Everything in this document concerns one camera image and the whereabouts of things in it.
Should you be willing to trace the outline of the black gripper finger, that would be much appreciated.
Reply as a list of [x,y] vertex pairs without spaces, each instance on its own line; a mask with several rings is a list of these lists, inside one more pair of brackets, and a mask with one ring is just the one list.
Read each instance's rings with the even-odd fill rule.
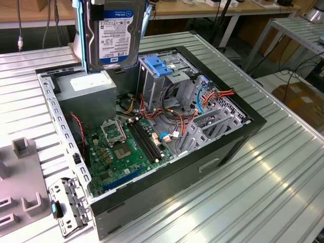
[[101,21],[104,19],[105,0],[91,0],[90,18],[92,21]]

